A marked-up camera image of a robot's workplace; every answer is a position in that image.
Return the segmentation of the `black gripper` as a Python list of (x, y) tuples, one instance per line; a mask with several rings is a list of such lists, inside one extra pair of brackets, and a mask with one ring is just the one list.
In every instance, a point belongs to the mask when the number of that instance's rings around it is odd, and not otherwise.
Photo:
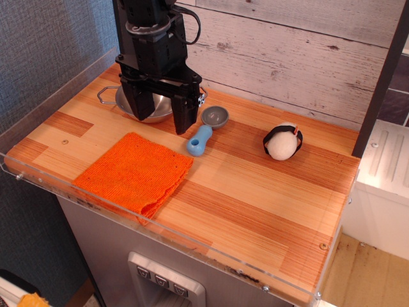
[(134, 51), (118, 55), (121, 85), (133, 115), (147, 119), (155, 111), (154, 96), (170, 100), (177, 135), (196, 123), (203, 101), (201, 76), (186, 60), (188, 41), (182, 13), (128, 13), (124, 34)]

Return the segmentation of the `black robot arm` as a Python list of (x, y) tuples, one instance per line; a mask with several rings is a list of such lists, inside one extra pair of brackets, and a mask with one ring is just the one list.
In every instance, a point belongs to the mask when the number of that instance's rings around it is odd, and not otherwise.
[(193, 11), (175, 1), (122, 1), (127, 21), (125, 35), (131, 38), (134, 53), (120, 54), (121, 87), (133, 115), (140, 121), (155, 111), (154, 96), (167, 97), (178, 135), (197, 120), (204, 100), (201, 76), (186, 60), (187, 40), (183, 16), (198, 19)]

